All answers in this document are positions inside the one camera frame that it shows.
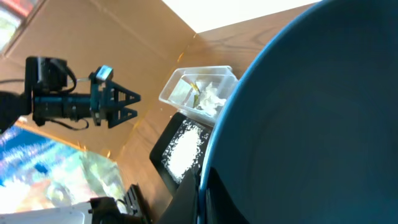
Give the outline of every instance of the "blue rim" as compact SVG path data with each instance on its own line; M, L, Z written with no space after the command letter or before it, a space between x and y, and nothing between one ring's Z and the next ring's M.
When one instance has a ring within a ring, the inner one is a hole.
M289 30L296 26L299 22L301 22L305 17L307 17L309 14L311 14L313 11L316 11L318 8L323 7L325 4L332 2L334 0L323 0L316 5L310 7L307 9L305 12L303 12L301 15L296 17L294 20L292 20L290 23L288 23L268 44L261 50L261 52L257 55L257 57L254 59L252 64L249 66L249 68L246 70L242 78L240 79L239 83L237 84L235 90L233 91L231 97L229 98L227 104L224 106L224 110L221 112L220 117L218 118L218 122L216 123L216 126L213 130L213 133L210 136L209 143L207 145L207 150L205 153L205 158L203 160L203 168L201 172L201 179L200 179L200 185L199 185L199 219L198 223L204 223L205 219L201 218L203 217L203 212L205 211L205 195L206 195L206 188L207 188L207 180L208 176L210 173L210 165L211 162L213 161L213 155L214 155L214 150L216 145L218 144L217 139L219 138L221 134L221 127L224 126L226 122L226 118L229 114L229 112L232 110L233 104L238 98L240 92L242 89L245 87L247 84L248 80L250 79L250 76L254 73L256 70L257 66L262 62L262 59L264 56L271 50L271 48L278 43L278 41L284 37L284 35L287 35Z

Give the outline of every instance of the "transparent bin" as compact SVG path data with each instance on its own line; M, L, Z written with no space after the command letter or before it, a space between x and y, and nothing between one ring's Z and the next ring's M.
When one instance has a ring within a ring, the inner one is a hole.
M228 100L238 83L231 71L229 66L178 68L160 93L159 100L176 107L191 119L214 126L223 106L217 106L216 113L209 114L198 107L195 95L199 97L211 85L216 88L215 95L219 99Z

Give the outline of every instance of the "dark blue plate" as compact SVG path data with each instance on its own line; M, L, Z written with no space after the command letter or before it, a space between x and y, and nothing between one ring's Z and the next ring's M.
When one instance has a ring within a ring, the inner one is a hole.
M210 167L250 223L398 223L398 1L323 1L250 66Z

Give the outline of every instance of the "white granules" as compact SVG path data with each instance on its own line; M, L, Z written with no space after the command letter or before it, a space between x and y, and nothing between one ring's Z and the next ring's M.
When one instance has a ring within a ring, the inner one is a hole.
M201 155L200 145L203 144L200 140L200 133L203 130L187 124L186 121L182 126L184 124L188 125L185 132L179 131L174 136L164 152L166 158L162 160L163 165L178 184L181 183L184 173L198 164L198 158Z

